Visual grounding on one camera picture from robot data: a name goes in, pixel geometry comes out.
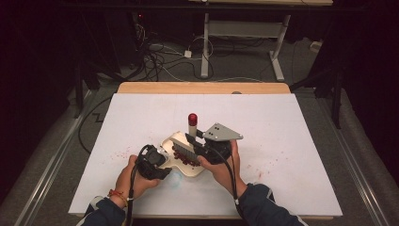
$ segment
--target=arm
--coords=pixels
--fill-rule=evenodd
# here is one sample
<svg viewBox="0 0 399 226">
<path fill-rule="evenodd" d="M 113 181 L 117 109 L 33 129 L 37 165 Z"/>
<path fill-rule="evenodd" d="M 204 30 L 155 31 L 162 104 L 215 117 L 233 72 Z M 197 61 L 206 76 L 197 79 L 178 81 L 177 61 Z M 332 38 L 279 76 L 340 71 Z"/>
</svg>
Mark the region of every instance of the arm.
<svg viewBox="0 0 399 226">
<path fill-rule="evenodd" d="M 224 164 L 212 165 L 203 156 L 199 156 L 198 160 L 214 175 L 215 180 L 232 194 L 231 177 L 227 167 Z M 231 141 L 231 157 L 228 159 L 228 163 L 231 168 L 232 165 L 235 167 L 234 175 L 239 208 L 249 225 L 307 225 L 300 217 L 290 215 L 285 208 L 271 201 L 269 198 L 272 192 L 269 187 L 244 183 L 240 176 L 240 155 L 236 140 Z"/>
<path fill-rule="evenodd" d="M 115 185 L 115 191 L 120 195 L 112 195 L 107 198 L 96 197 L 90 202 L 85 217 L 77 225 L 121 225 L 125 220 L 127 197 L 129 195 L 130 177 L 135 166 L 137 156 L 131 155 L 128 165 L 122 170 Z M 133 187 L 134 199 L 140 197 L 148 188 L 158 186 L 160 180 L 147 180 L 138 172 Z"/>
</svg>

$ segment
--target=table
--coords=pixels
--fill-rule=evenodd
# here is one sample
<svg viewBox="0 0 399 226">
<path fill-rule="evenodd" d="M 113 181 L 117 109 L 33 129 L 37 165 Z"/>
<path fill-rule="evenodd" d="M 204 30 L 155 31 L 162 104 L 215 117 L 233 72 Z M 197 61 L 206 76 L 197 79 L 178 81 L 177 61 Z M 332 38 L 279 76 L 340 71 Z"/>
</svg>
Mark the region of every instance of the table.
<svg viewBox="0 0 399 226">
<path fill-rule="evenodd" d="M 306 5 L 306 6 L 331 6 L 332 0 L 208 0 L 210 3 L 227 4 L 257 4 L 257 5 Z M 279 82 L 284 81 L 281 66 L 279 65 L 279 50 L 281 49 L 284 36 L 288 28 L 291 15 L 285 15 L 282 23 L 260 23 L 260 22 L 237 22 L 237 21 L 214 21 L 209 20 L 209 13 L 205 13 L 203 50 L 200 76 L 208 77 L 209 65 L 209 36 L 234 36 L 234 37 L 253 37 L 253 38 L 277 38 L 274 51 L 270 51 L 270 60 Z"/>
<path fill-rule="evenodd" d="M 237 91 L 243 94 L 230 94 Z M 121 84 L 69 213 L 82 214 L 94 195 L 106 194 L 130 154 L 186 130 L 192 111 L 199 129 L 223 121 L 244 135 L 242 177 L 271 186 L 277 204 L 302 217 L 342 215 L 294 94 L 285 84 L 265 83 Z M 174 169 L 134 204 L 140 207 L 135 218 L 239 218 L 232 197 L 209 171 L 186 178 Z"/>
</svg>

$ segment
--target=sleeve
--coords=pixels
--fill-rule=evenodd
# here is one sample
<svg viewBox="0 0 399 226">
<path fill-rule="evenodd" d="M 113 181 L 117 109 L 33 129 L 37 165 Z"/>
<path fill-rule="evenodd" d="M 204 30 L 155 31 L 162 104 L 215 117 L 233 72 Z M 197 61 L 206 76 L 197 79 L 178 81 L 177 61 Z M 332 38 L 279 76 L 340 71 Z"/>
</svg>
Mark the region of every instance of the sleeve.
<svg viewBox="0 0 399 226">
<path fill-rule="evenodd" d="M 85 217 L 79 221 L 77 226 L 120 226 L 122 225 L 124 220 L 124 210 L 120 209 L 109 199 L 97 196 L 90 202 L 88 210 L 85 213 Z"/>
<path fill-rule="evenodd" d="M 291 215 L 285 208 L 272 201 L 272 190 L 265 185 L 248 184 L 239 199 L 243 217 L 250 226 L 302 226 L 306 224 L 299 216 Z"/>
</svg>

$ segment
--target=bracelet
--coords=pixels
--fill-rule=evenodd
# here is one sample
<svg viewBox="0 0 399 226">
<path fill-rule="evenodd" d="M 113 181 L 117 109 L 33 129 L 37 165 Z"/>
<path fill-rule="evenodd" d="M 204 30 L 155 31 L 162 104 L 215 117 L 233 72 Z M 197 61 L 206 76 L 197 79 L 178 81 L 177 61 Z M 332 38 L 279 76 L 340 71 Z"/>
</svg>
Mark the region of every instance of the bracelet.
<svg viewBox="0 0 399 226">
<path fill-rule="evenodd" d="M 125 198 L 122 196 L 122 192 L 118 192 L 118 191 L 116 191 L 116 190 L 109 189 L 108 197 L 111 197 L 111 196 L 113 196 L 113 195 L 116 195 L 116 196 L 120 197 L 120 198 L 125 202 L 125 207 L 127 206 L 127 201 L 128 201 L 128 199 L 125 199 Z"/>
</svg>

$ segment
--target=red cap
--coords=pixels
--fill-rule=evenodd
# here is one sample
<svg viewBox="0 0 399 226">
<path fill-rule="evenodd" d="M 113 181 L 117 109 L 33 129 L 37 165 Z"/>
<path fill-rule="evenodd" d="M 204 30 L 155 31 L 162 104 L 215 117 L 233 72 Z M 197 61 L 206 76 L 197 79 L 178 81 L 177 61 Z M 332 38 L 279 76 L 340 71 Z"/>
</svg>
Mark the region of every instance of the red cap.
<svg viewBox="0 0 399 226">
<path fill-rule="evenodd" d="M 188 124 L 190 126 L 196 126 L 197 125 L 197 115 L 194 113 L 191 113 L 188 115 Z"/>
</svg>

